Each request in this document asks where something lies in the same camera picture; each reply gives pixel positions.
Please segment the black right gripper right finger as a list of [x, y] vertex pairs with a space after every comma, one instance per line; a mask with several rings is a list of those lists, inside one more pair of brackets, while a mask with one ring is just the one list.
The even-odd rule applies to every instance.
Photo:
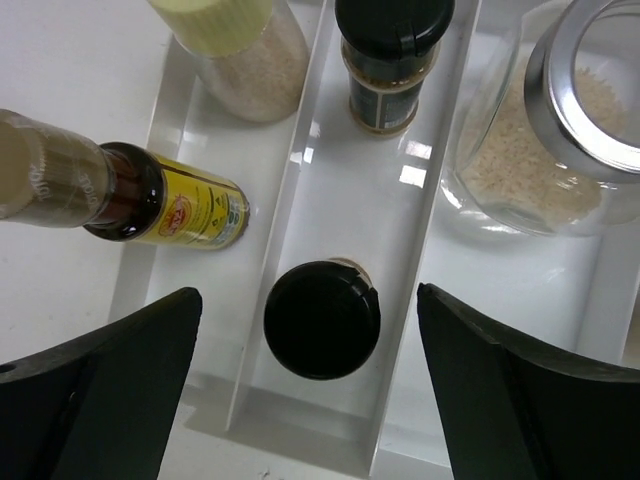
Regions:
[[433, 284], [420, 336], [456, 479], [636, 479], [639, 372], [555, 347]]

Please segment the glass rice jar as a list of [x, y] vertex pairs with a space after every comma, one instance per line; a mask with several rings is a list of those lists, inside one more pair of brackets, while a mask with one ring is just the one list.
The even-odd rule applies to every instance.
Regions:
[[484, 229], [587, 237], [639, 219], [639, 5], [512, 21], [464, 103], [443, 191]]

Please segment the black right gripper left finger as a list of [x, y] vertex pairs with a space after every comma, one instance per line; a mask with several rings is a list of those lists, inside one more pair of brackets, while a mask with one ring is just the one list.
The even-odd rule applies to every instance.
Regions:
[[201, 315], [186, 287], [2, 364], [2, 478], [157, 478]]

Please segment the black-lid spice shaker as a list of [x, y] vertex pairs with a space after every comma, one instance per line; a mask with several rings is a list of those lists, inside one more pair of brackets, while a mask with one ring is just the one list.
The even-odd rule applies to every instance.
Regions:
[[362, 128], [391, 136], [410, 125], [454, 11], [450, 0], [335, 3], [349, 108]]
[[315, 381], [341, 379], [376, 348], [379, 295], [366, 270], [350, 259], [306, 262], [272, 286], [263, 332], [275, 359], [290, 372]]

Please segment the yellow-lid rice jar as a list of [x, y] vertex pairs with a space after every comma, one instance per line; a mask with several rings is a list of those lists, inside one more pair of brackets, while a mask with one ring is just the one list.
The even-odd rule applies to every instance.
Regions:
[[152, 1], [150, 6], [229, 113], [269, 123], [297, 110], [310, 53], [286, 1]]

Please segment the yellow-label brown sauce bottle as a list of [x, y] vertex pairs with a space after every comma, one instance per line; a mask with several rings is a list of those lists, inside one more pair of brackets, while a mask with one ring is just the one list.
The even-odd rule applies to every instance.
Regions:
[[114, 242], [220, 250], [249, 223], [234, 182], [124, 142], [1, 113], [1, 218]]

